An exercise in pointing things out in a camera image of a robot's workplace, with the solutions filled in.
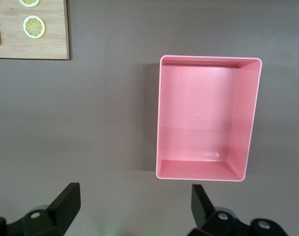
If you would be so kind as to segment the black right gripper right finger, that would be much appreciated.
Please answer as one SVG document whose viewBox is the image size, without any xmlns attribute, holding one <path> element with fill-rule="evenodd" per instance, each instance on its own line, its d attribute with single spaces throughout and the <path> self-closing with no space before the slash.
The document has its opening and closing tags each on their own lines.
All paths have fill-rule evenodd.
<svg viewBox="0 0 299 236">
<path fill-rule="evenodd" d="M 200 184 L 192 185 L 191 211 L 196 228 L 188 233 L 190 236 L 285 236 L 287 234 L 272 220 L 256 218 L 247 225 L 228 211 L 217 210 Z"/>
</svg>

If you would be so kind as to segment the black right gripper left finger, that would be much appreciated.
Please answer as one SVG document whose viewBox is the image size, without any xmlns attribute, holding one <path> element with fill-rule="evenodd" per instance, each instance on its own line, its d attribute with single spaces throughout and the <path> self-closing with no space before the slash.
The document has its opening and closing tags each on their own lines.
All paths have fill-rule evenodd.
<svg viewBox="0 0 299 236">
<path fill-rule="evenodd" d="M 63 236 L 80 208 L 80 184 L 70 183 L 46 208 L 36 208 L 10 224 L 0 217 L 0 236 Z"/>
</svg>

